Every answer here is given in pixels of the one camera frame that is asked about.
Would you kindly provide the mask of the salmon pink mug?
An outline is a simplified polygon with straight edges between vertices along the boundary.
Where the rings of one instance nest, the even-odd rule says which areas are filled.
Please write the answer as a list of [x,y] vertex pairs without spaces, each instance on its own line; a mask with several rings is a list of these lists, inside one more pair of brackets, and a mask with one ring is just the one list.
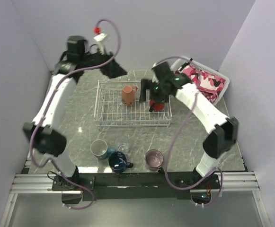
[[122,89],[121,101],[124,105],[133,106],[135,103],[135,94],[138,91],[137,86],[125,86]]

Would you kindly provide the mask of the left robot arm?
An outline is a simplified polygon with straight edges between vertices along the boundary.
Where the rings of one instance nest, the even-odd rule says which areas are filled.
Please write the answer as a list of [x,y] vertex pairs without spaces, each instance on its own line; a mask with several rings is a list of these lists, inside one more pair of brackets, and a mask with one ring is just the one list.
[[105,42],[108,35],[99,33],[94,37],[96,52],[85,37],[73,35],[68,37],[67,49],[61,54],[55,65],[51,85],[44,102],[32,122],[23,125],[23,132],[29,142],[29,152],[36,149],[51,162],[63,184],[69,190],[80,186],[80,174],[65,152],[67,139],[57,131],[61,114],[69,96],[73,93],[80,77],[86,70],[99,69],[110,79],[124,76],[127,72],[115,61],[116,54],[107,52]]

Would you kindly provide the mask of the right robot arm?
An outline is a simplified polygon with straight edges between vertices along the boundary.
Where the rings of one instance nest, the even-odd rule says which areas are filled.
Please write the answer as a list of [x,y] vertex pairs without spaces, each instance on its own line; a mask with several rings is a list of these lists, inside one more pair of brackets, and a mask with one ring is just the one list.
[[155,64],[152,71],[153,79],[141,79],[139,101],[145,102],[149,92],[153,101],[149,111],[152,112],[155,105],[173,96],[190,110],[186,118],[194,114],[208,134],[203,142],[204,154],[193,170],[193,185],[202,189],[209,184],[209,176],[217,170],[221,157],[236,144],[239,122],[220,112],[188,75],[173,72],[166,61]]

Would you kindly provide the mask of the mauve purple mug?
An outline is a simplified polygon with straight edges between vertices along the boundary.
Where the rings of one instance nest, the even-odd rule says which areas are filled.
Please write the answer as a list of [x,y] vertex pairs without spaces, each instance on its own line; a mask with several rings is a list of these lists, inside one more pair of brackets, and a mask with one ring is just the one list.
[[156,149],[151,149],[146,152],[145,157],[145,165],[149,171],[152,172],[161,172],[164,157],[163,154]]

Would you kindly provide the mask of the small clear glass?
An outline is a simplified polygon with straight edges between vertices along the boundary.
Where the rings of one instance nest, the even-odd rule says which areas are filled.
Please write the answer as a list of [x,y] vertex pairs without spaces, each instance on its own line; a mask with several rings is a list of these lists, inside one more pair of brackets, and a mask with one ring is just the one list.
[[117,149],[118,149],[118,151],[127,155],[130,151],[130,144],[127,142],[121,142],[117,145]]

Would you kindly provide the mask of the red mug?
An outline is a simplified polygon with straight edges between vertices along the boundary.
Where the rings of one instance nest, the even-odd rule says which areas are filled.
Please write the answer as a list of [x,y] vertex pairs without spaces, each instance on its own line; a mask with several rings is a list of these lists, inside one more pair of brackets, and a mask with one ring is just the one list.
[[150,99],[149,100],[149,112],[159,112],[163,110],[165,102]]

